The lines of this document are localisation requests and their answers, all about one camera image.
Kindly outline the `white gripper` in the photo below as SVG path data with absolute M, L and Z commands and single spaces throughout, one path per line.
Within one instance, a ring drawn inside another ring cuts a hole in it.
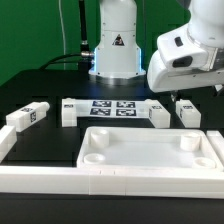
M 153 92 L 224 85 L 224 49 L 194 40 L 186 26 L 157 39 L 147 80 Z

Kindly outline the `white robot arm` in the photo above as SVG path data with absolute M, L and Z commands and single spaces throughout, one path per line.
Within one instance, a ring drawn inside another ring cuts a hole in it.
M 224 0 L 177 2 L 189 10 L 189 22 L 157 38 L 143 69 L 135 1 L 100 0 L 101 40 L 90 77 L 112 85 L 146 77 L 154 92 L 224 85 Z

